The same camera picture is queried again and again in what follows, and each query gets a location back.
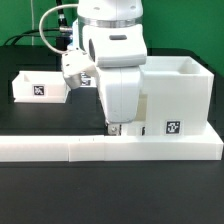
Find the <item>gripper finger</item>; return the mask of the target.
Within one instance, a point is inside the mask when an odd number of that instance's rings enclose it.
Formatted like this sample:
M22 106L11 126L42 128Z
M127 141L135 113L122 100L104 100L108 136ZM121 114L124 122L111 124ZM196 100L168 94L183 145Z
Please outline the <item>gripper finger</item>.
M121 134L120 124L109 124L107 126L108 134L113 136L119 136Z

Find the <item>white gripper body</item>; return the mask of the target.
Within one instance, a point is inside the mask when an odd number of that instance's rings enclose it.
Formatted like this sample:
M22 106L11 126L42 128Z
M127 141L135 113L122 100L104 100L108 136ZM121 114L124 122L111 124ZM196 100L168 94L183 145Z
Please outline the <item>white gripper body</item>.
M97 87L106 122L132 122L137 114L142 86L140 68L98 68L97 72Z

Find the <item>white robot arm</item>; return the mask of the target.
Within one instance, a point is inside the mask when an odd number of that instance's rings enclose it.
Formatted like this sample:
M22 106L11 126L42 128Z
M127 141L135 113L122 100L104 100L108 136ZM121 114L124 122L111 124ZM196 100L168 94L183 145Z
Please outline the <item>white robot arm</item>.
M96 84L108 125L119 135L133 122L146 63L141 0L78 0L79 46L96 70Z

